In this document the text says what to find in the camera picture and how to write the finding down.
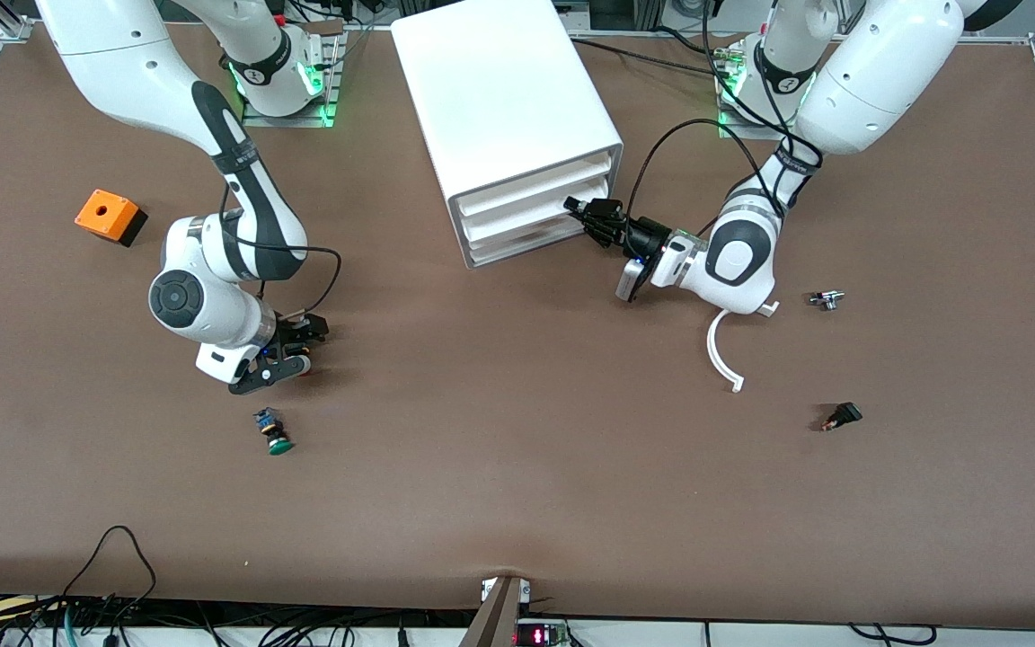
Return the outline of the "green push button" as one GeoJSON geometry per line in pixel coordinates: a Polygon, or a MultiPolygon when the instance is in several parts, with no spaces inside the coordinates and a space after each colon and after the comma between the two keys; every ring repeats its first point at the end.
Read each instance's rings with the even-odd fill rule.
{"type": "Polygon", "coordinates": [[[282,455],[293,447],[291,438],[285,431],[279,413],[272,408],[263,408],[253,415],[256,430],[267,440],[268,454],[282,455]]]}

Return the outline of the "orange button enclosure box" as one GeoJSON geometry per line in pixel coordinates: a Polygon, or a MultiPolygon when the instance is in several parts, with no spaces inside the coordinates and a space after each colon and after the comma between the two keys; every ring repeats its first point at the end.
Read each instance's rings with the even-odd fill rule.
{"type": "Polygon", "coordinates": [[[148,215],[135,201],[95,189],[79,209],[73,224],[110,243],[131,247],[148,215]]]}

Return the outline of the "white post clamp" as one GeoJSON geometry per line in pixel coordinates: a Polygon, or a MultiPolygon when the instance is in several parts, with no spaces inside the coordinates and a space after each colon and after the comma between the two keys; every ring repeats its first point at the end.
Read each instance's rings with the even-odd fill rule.
{"type": "MultiPolygon", "coordinates": [[[[486,602],[489,595],[494,586],[497,585],[498,581],[501,581],[502,577],[494,577],[491,579],[484,579],[481,586],[481,602],[486,602]]],[[[518,582],[518,598],[520,598],[521,605],[530,605],[531,602],[531,585],[526,579],[515,578],[514,581],[518,582]]]]}

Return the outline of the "red digit display module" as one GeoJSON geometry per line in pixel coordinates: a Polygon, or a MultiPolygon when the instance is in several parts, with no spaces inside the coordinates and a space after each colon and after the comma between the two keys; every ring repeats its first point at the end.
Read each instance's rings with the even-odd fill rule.
{"type": "Polygon", "coordinates": [[[520,619],[512,644],[513,647],[571,647],[571,630],[567,621],[520,619]]]}

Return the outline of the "white curved plastic arc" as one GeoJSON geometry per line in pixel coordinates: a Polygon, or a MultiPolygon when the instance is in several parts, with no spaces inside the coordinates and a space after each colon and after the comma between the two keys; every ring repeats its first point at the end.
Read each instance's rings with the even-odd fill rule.
{"type": "Polygon", "coordinates": [[[762,306],[756,308],[750,315],[739,315],[739,313],[732,312],[727,308],[719,308],[718,313],[714,316],[710,323],[708,323],[708,328],[706,329],[705,335],[705,348],[708,360],[711,361],[711,365],[714,371],[719,374],[720,377],[730,384],[730,391],[734,394],[742,392],[742,388],[745,384],[745,377],[743,374],[735,371],[734,367],[730,367],[727,363],[724,357],[721,355],[721,350],[718,343],[718,332],[721,325],[728,316],[736,316],[736,318],[744,318],[747,320],[747,326],[752,329],[752,331],[758,331],[758,324],[755,323],[755,316],[760,316],[760,318],[771,319],[776,312],[779,311],[781,305],[780,300],[772,300],[772,302],[764,303],[762,306]]]}

